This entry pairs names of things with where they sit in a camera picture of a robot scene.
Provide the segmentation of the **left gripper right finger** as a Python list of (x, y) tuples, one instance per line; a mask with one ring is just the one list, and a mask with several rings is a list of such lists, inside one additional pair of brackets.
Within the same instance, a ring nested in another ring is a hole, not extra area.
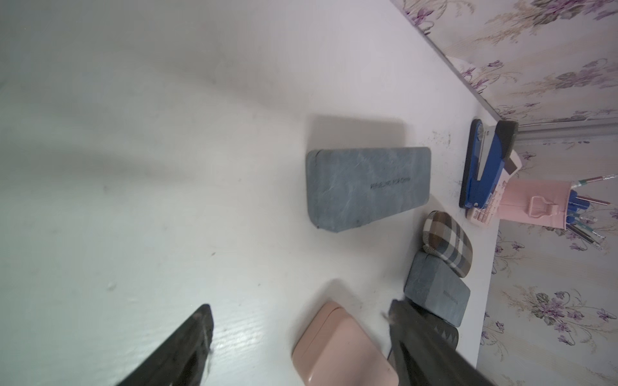
[(391, 302), (388, 320), (400, 385), (492, 386), (410, 304)]

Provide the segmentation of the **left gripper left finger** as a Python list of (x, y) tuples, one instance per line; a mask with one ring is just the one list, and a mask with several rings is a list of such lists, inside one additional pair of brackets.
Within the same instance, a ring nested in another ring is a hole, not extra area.
[(211, 307), (198, 307), (121, 385), (200, 385), (211, 352)]

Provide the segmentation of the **beige case black glasses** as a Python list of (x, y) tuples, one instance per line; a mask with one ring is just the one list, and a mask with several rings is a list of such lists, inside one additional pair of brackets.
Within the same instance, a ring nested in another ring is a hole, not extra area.
[(459, 332), (456, 327), (431, 313), (424, 315), (423, 318), (429, 324), (430, 328), (441, 336), (451, 348), (457, 348), (459, 343)]

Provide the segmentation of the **teal case black glasses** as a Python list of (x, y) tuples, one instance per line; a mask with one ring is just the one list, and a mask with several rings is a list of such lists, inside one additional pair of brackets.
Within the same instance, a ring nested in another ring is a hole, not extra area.
[(470, 289), (439, 257), (418, 251), (404, 286), (405, 296), (415, 305), (460, 327)]

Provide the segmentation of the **pink case white sunglasses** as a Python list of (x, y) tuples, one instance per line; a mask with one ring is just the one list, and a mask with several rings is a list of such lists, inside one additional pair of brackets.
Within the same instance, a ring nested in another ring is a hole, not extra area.
[(393, 366), (344, 307), (326, 302), (297, 342), (293, 365), (305, 385), (398, 385)]

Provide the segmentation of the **plaid case purple glasses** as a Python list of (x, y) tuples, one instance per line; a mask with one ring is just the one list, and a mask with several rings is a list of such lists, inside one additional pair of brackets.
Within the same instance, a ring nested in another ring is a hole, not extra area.
[(423, 250), (442, 259), (460, 278), (473, 264), (473, 245), (463, 228), (447, 213), (430, 212), (423, 225)]

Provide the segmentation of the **grey teal-lined glasses case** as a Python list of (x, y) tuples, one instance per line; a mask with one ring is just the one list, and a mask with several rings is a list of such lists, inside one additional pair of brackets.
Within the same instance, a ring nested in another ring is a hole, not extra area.
[(313, 150), (305, 167), (309, 218), (332, 233), (422, 207), (430, 196), (427, 147)]

